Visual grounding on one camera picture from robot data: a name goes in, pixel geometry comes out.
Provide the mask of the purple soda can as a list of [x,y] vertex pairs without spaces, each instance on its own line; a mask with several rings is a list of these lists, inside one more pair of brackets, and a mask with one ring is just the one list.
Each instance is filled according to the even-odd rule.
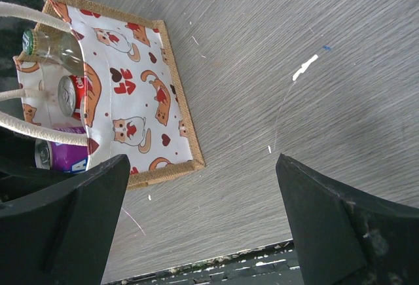
[[36,139],[35,165],[37,168],[78,174],[86,170],[87,147]]

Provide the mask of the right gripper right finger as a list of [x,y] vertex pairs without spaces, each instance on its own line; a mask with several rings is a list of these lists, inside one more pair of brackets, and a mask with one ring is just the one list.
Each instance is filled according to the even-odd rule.
[[276,174],[305,284],[417,284],[418,209],[281,154]]

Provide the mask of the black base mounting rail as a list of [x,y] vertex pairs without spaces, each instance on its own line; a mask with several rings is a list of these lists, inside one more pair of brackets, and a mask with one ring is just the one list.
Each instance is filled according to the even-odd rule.
[[293,240],[114,281],[113,284],[303,284]]

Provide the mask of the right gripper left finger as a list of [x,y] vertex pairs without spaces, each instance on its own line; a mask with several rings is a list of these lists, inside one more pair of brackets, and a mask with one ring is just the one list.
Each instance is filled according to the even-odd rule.
[[1,283],[100,284],[129,176],[117,155],[1,204]]

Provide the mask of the red cola can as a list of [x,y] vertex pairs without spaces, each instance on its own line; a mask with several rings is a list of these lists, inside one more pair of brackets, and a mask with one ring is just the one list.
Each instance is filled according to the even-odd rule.
[[58,105],[66,117],[81,120],[84,103],[85,84],[82,77],[63,76],[58,83]]

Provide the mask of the clear glass green-cap bottle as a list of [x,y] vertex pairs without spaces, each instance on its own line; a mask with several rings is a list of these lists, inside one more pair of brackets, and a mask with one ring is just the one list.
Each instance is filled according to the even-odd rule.
[[47,34],[27,29],[22,35],[22,49],[28,56],[55,61],[72,75],[84,76],[82,51],[76,37],[67,32]]

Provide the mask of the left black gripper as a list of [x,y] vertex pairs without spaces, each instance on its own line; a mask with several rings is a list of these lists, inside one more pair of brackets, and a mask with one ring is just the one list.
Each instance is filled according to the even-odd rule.
[[1,202],[9,202],[65,180],[65,173],[35,166],[35,140],[1,129]]

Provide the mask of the jute canvas tote bag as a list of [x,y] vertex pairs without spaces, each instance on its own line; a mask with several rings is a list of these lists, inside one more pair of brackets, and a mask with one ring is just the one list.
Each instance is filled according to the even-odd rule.
[[78,40],[84,61],[81,120],[58,105],[58,83],[72,75],[53,60],[15,57],[19,88],[1,94],[22,101],[24,116],[1,114],[1,126],[35,139],[87,147],[86,170],[115,155],[130,161],[135,189],[202,169],[192,123],[166,25],[89,0],[46,0],[42,13]]

